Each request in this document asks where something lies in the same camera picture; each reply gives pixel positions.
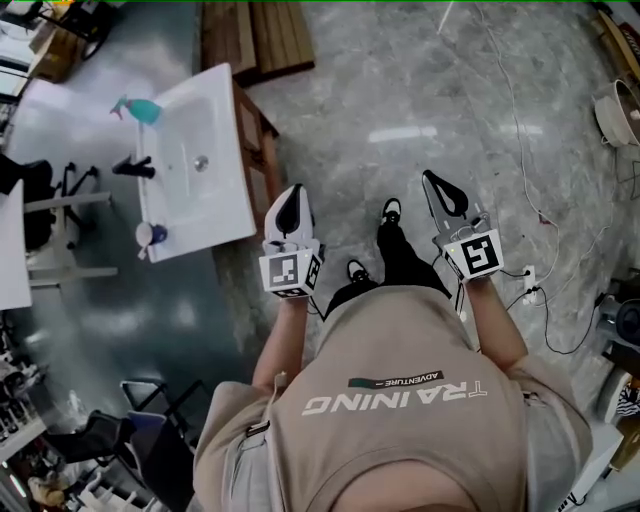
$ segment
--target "drain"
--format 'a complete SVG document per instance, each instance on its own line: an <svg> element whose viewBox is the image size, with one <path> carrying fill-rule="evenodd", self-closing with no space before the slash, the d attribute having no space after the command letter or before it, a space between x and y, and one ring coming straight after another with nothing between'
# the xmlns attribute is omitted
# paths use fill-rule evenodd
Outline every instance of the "drain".
<svg viewBox="0 0 640 512"><path fill-rule="evenodd" d="M209 167L209 159L204 155L200 155L193 161L193 167L196 172L204 172Z"/></svg>

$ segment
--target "white sink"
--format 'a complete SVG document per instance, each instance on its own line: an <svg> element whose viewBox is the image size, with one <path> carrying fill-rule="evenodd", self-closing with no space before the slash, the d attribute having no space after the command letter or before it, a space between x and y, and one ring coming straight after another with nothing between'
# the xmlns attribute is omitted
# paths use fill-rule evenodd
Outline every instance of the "white sink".
<svg viewBox="0 0 640 512"><path fill-rule="evenodd" d="M140 124L137 158L156 175L138 178L143 220L167 239L149 248L152 262L256 233L238 142L231 68L222 64L153 100L154 126Z"/></svg>

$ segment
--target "gray floor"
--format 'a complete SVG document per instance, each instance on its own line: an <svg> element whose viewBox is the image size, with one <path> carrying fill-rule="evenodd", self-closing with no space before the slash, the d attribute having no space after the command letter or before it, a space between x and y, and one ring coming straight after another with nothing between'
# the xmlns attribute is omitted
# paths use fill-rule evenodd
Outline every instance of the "gray floor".
<svg viewBox="0 0 640 512"><path fill-rule="evenodd" d="M438 34L446 7L305 4L316 68L249 89L281 132L278 155L288 181L304 183L313 201L317 235L328 247L316 293L323 308L346 284L348 259L359 258L382 278L374 234L390 196L402 201L401 224L418 254L435 257L436 228L420 185L426 168L478 187L500 228L506 269L519 272L533 264L544 275L551 267L555 230L538 221L525 199L511 96L494 47L475 4L455 4ZM613 152L601 144L591 103L592 93L613 75L590 26L594 11L588 5L482 9L514 84L530 195L560 226L558 262L543 283L550 298L613 215L613 226L550 302L549 342L568 350L582 338L594 297L606 289L614 268L624 269L636 256L637 203L625 199L630 183L616 189L611 203ZM635 150L619 152L621 177L632 172L633 158ZM243 350L255 358L276 303L255 282L238 286L242 269L255 266L250 251L259 252L245 244L216 254L232 311L255 319L235 325ZM455 290L446 264L436 268ZM522 292L521 281L497 275L494 282L505 302ZM553 354L544 343L545 309L518 304L511 312L530 350L566 370L586 407L609 370L599 356L604 340L592 332L575 354ZM472 324L466 323L473 334ZM314 318L308 356L317 329Z"/></svg>
<svg viewBox="0 0 640 512"><path fill-rule="evenodd" d="M311 195L317 235L328 248L316 294L321 307L346 284L351 257L382 277L374 233L389 196L402 201L402 226L418 254L435 257L435 225L420 186L425 168L478 187L500 227L507 269L534 264L538 274L548 272L555 231L525 200L511 98L476 6L455 4L441 34L446 4L303 8L316 68L249 94L280 130L288 181L303 182ZM630 183L618 187L612 206L613 154L600 142L591 106L592 92L612 75L587 5L482 8L514 83L530 194L560 225L560 256L544 282L550 297L613 212L613 226L551 302L550 343L567 349L582 337L593 298L614 268L637 256L636 203L625 200ZM135 182L109 173L133 149L134 124L108 111L122 93L152 97L189 76L195 7L131 4L122 14L109 41L69 82L29 89L9 149L20 162L46 158L58 170L69 160L96 165L104 170L99 188L114 193L113 209L95 209L99 228L78 259L117 265L120 275L38 291L34 307L16 315L28 350L48 366L48 387L66 419L73 416L71 389L88 410L121 413L124 378L161 377L173 389L198 377L211 386L246 378L277 307L260 289L255 242L217 248L215 266L208 251L153 267L135 257ZM633 158L633 151L620 152L621 176ZM437 269L453 290L451 271L442 262ZM505 302L521 293L520 282L494 280ZM512 313L530 349L566 369L586 407L608 371L598 356L603 340L592 334L577 353L558 356L544 345L544 308L517 305ZM467 326L473 331L471 320ZM313 317L308 357L318 327Z"/></svg>
<svg viewBox="0 0 640 512"><path fill-rule="evenodd" d="M14 120L10 157L47 159L58 174L69 161L79 171L95 165L102 171L97 188L114 197L112 208L87 212L98 229L75 253L80 264L114 265L119 275L36 290L34 306L14 314L19 340L47 367L46 385L63 423L81 420L68 403L70 390L84 412L122 414L129 408L123 379L162 379L175 396L197 378L211 390L248 374L210 251L157 265L138 260L137 183L111 174L134 151L136 124L109 111L122 94L153 97L192 74L195 14L188 3L124 6L96 56L64 84L33 83ZM206 410L206 395L194 400Z"/></svg>

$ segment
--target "spray bottle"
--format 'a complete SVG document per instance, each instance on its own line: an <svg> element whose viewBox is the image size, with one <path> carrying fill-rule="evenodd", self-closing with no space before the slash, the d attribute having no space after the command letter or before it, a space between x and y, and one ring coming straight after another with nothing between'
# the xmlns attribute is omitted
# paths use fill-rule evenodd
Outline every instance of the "spray bottle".
<svg viewBox="0 0 640 512"><path fill-rule="evenodd" d="M149 100L130 100L122 96L116 106L111 109L110 114L117 114L122 119L120 109L126 107L129 113L141 123L152 125L158 120L162 113L162 107Z"/></svg>

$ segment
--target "blue cup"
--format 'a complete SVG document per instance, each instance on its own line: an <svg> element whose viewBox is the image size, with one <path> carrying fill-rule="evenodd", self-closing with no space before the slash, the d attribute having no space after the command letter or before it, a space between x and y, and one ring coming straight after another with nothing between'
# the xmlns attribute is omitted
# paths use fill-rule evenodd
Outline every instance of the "blue cup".
<svg viewBox="0 0 640 512"><path fill-rule="evenodd" d="M167 228L161 224L141 222L136 228L136 241L140 247L149 247L167 239Z"/></svg>

